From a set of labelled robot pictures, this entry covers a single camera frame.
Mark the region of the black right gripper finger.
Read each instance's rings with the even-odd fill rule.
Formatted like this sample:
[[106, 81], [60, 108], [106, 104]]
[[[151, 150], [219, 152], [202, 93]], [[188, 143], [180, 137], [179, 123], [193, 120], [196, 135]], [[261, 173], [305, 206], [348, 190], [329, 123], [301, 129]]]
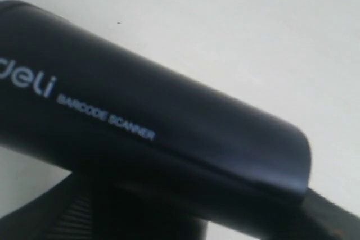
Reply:
[[310, 188], [301, 210], [299, 239], [359, 240], [359, 217]]

